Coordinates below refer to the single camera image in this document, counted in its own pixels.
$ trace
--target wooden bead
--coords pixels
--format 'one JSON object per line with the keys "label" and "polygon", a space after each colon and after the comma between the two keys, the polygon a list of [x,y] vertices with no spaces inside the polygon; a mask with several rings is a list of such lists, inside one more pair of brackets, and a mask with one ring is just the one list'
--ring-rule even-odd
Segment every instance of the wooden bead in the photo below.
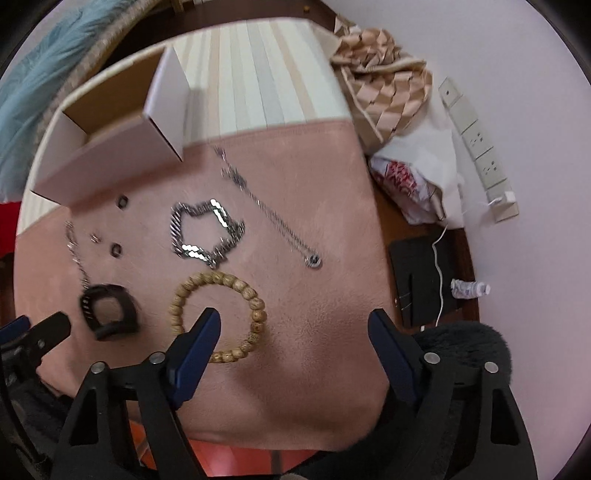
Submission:
{"label": "wooden bead", "polygon": [[246,340],[244,340],[240,344],[240,350],[242,350],[244,353],[252,352],[254,349],[255,349],[255,346],[252,343],[247,342]]}
{"label": "wooden bead", "polygon": [[253,322],[266,322],[267,313],[265,312],[265,310],[253,310],[251,312],[251,319]]}
{"label": "wooden bead", "polygon": [[237,278],[236,280],[234,280],[234,284],[232,285],[232,288],[236,291],[242,292],[242,290],[244,290],[247,286],[248,286],[248,283],[240,280],[240,278]]}
{"label": "wooden bead", "polygon": [[183,286],[183,288],[185,290],[187,290],[188,292],[192,292],[193,289],[195,288],[195,285],[193,284],[193,280],[191,280],[190,278],[188,278],[187,280],[185,280],[183,283],[181,283],[181,285]]}
{"label": "wooden bead", "polygon": [[225,364],[229,364],[231,362],[235,362],[236,359],[234,358],[234,356],[232,355],[232,352],[222,352],[222,361]]}
{"label": "wooden bead", "polygon": [[249,332],[248,336],[246,337],[246,341],[252,343],[253,345],[259,341],[261,336],[255,332]]}
{"label": "wooden bead", "polygon": [[193,285],[195,285],[195,287],[200,287],[202,285],[205,285],[205,280],[203,279],[202,275],[200,273],[195,273],[195,275],[191,275],[191,281],[193,282]]}
{"label": "wooden bead", "polygon": [[242,298],[245,300],[250,300],[256,297],[256,290],[252,287],[246,287],[242,290]]}
{"label": "wooden bead", "polygon": [[235,280],[236,280],[236,277],[234,275],[225,274],[223,276],[223,282],[222,283],[225,286],[232,288],[232,285],[234,285],[234,281]]}
{"label": "wooden bead", "polygon": [[209,358],[213,364],[232,363],[248,356],[250,352],[256,350],[256,345],[261,339],[261,334],[265,330],[267,313],[264,310],[265,302],[258,298],[256,290],[243,280],[236,278],[235,275],[225,274],[220,271],[206,271],[191,275],[175,290],[175,296],[168,307],[170,314],[170,325],[175,335],[185,333],[183,326],[183,306],[191,292],[203,285],[216,284],[232,288],[242,295],[248,301],[251,309],[251,331],[240,344],[240,347],[233,348],[224,352],[214,352]]}
{"label": "wooden bead", "polygon": [[179,307],[182,307],[185,304],[186,300],[187,299],[185,297],[179,297],[178,295],[175,295],[173,301],[170,303],[172,305],[178,305]]}
{"label": "wooden bead", "polygon": [[181,315],[183,313],[183,308],[178,305],[171,305],[168,307],[168,313],[171,315]]}
{"label": "wooden bead", "polygon": [[190,292],[182,285],[179,285],[174,292],[177,294],[178,297],[182,297],[184,299],[186,299],[190,294]]}
{"label": "wooden bead", "polygon": [[248,306],[251,308],[251,310],[262,310],[263,308],[265,308],[265,302],[262,301],[259,297],[255,297],[248,302]]}
{"label": "wooden bead", "polygon": [[213,283],[212,272],[202,272],[201,277],[205,283]]}
{"label": "wooden bead", "polygon": [[212,273],[213,282],[217,285],[221,285],[223,282],[223,273],[221,272],[213,272]]}
{"label": "wooden bead", "polygon": [[255,333],[262,333],[265,330],[265,324],[259,322],[252,322],[251,323],[251,332]]}
{"label": "wooden bead", "polygon": [[212,353],[211,357],[209,357],[209,363],[211,364],[221,364],[222,362],[223,359],[221,352],[214,352]]}
{"label": "wooden bead", "polygon": [[243,352],[242,350],[240,350],[239,348],[233,348],[232,349],[232,356],[236,359],[236,360],[240,360],[241,358],[244,358],[248,355],[248,353]]}
{"label": "wooden bead", "polygon": [[182,325],[173,325],[173,333],[175,335],[181,335],[184,333],[184,328]]}

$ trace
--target black watch strap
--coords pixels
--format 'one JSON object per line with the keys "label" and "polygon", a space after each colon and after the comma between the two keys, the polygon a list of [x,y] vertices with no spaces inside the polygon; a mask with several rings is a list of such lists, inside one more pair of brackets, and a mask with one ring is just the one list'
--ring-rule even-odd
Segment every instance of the black watch strap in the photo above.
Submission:
{"label": "black watch strap", "polygon": [[[121,320],[101,324],[95,315],[95,303],[102,299],[115,299],[123,317]],[[111,335],[119,333],[134,333],[139,329],[138,312],[134,301],[121,285],[101,284],[91,285],[80,296],[82,315],[97,340],[105,340]]]}

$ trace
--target orange floor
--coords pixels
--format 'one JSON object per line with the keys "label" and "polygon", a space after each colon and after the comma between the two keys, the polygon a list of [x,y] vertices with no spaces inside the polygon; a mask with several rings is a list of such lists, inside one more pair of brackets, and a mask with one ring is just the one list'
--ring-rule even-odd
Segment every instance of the orange floor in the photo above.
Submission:
{"label": "orange floor", "polygon": [[[145,440],[144,429],[141,425],[131,422],[131,432],[136,448],[140,447]],[[203,470],[210,477],[284,473],[316,453],[314,450],[280,451],[280,471],[273,472],[270,450],[238,448],[198,440],[189,440],[189,442]],[[142,453],[141,460],[147,467],[156,468],[149,449]]]}

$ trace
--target white cable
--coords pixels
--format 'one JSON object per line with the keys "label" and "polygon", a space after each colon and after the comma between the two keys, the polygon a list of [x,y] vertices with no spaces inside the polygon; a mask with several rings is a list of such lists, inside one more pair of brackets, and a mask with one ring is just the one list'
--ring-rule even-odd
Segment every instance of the white cable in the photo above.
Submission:
{"label": "white cable", "polygon": [[[497,197],[496,199],[492,199],[490,202],[488,203],[484,203],[484,202],[478,202],[478,205],[484,205],[485,207],[490,207],[492,205],[496,205],[497,203],[501,203],[503,201],[503,197]],[[466,210],[464,210],[462,212],[462,215],[464,215],[466,212],[469,212],[470,210],[472,210],[473,208],[475,208],[476,205],[471,206],[470,208],[467,208]]]}
{"label": "white cable", "polygon": [[439,240],[443,238],[443,235],[446,231],[447,225],[443,229],[443,232],[441,232],[441,235],[439,235],[439,238],[431,244],[433,254],[435,255],[435,268],[437,269],[437,273],[439,273],[439,300],[441,301],[441,305],[439,307],[439,314],[437,315],[437,320],[435,320],[435,326],[439,325],[439,319],[441,318],[441,313],[443,312],[443,273],[441,273],[441,268],[439,268],[439,264],[437,263],[437,248],[435,248],[435,245],[437,245]]}

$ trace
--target small bottle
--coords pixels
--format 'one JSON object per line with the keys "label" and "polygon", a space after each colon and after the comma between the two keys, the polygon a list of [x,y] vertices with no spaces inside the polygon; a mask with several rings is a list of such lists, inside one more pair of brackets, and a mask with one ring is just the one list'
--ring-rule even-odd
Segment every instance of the small bottle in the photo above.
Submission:
{"label": "small bottle", "polygon": [[481,281],[463,281],[454,278],[450,287],[455,299],[476,299],[491,292],[491,286]]}

